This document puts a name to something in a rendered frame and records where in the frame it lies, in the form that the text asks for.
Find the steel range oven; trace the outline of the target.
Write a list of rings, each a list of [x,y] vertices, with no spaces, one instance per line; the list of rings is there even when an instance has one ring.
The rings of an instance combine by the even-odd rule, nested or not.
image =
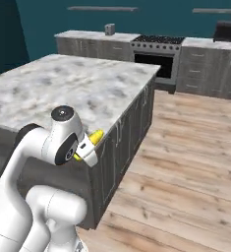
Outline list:
[[[174,94],[183,36],[141,34],[130,42],[136,63],[159,65],[155,88]]]

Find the yellow corn cob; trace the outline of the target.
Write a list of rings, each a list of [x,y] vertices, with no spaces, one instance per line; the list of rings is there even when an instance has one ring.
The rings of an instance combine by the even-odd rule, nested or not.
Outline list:
[[[89,140],[95,146],[100,142],[102,137],[103,137],[103,131],[101,129],[95,130],[94,132],[92,132],[91,134],[88,135]],[[77,161],[80,161],[82,159],[77,153],[74,153],[74,158]]]

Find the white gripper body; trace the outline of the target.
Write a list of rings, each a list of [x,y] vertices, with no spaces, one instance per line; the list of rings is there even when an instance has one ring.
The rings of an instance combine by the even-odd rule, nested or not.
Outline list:
[[[90,167],[95,166],[98,163],[98,158],[95,150],[91,149],[83,150],[83,160],[88,166]]]

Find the long grey wall shelf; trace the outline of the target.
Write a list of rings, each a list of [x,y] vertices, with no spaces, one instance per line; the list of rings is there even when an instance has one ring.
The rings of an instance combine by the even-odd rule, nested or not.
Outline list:
[[[70,11],[110,11],[110,12],[134,12],[137,7],[98,7],[98,6],[72,6],[68,7]]]

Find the small grey box appliance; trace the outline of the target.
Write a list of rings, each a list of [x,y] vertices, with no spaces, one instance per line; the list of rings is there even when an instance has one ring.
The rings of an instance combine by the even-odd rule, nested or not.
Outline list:
[[[115,33],[115,25],[114,24],[106,24],[104,26],[106,35],[113,35]]]

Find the grey cupboard run with drawers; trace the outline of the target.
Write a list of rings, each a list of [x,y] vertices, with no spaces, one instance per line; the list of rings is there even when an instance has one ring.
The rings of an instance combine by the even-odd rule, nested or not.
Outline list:
[[[231,99],[231,42],[185,38],[176,91]]]

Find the black microwave oven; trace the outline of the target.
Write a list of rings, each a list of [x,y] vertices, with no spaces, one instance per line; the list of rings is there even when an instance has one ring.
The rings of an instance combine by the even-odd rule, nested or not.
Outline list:
[[[216,23],[213,41],[231,42],[231,21],[218,21]]]

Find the dark grey island cabinet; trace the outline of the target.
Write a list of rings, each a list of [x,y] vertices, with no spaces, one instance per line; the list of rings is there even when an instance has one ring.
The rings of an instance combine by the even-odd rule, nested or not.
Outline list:
[[[49,185],[75,193],[87,202],[80,227],[97,228],[151,125],[153,98],[153,82],[148,82],[96,146],[95,166],[75,159],[54,166],[31,158],[18,180],[19,192],[25,196],[34,185]]]

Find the short grey wall shelf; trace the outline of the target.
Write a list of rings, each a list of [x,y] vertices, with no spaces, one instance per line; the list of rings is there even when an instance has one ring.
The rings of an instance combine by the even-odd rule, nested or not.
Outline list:
[[[206,14],[231,14],[231,9],[220,8],[194,8],[193,13],[206,13]]]

